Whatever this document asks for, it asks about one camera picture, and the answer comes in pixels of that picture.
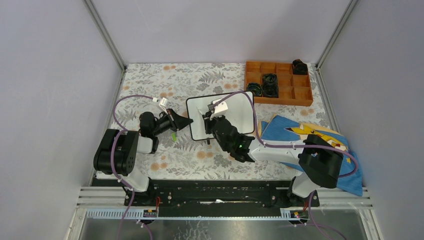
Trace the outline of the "small whiteboard black frame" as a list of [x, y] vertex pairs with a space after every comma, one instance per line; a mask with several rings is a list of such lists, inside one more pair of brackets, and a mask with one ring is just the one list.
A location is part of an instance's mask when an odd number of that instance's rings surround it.
[[[193, 123], [189, 125], [191, 138], [194, 141], [205, 141], [212, 139], [212, 134], [206, 134], [204, 120], [198, 109], [204, 114], [209, 110], [208, 105], [217, 99], [222, 99], [230, 93], [212, 94], [205, 96], [189, 97], [186, 100], [186, 109], [188, 118], [193, 119]], [[230, 123], [235, 126], [239, 133], [251, 134], [255, 130], [254, 114], [251, 103], [254, 101], [253, 93], [247, 91], [246, 94], [238, 93], [225, 102], [228, 106], [228, 111], [224, 115]]]

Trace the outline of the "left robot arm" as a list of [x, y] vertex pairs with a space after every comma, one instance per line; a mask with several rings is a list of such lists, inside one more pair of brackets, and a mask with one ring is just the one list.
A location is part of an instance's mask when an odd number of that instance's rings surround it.
[[154, 154], [159, 146], [158, 135], [172, 130], [180, 131], [194, 122], [168, 108], [159, 118], [146, 111], [139, 116], [139, 130], [108, 128], [95, 152], [93, 167], [136, 192], [136, 199], [144, 206], [152, 204], [155, 192], [149, 188], [150, 178], [136, 170], [137, 153]]

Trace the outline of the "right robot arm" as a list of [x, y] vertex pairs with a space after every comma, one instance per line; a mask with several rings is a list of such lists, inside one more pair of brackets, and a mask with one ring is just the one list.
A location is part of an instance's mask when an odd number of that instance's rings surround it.
[[301, 168], [292, 178], [288, 190], [270, 194], [269, 205], [280, 208], [300, 207], [319, 188], [334, 189], [343, 162], [343, 155], [316, 134], [295, 141], [283, 148], [282, 141], [267, 143], [261, 138], [239, 133], [225, 116], [202, 115], [205, 132], [213, 135], [220, 148], [235, 160], [244, 162], [275, 161]]

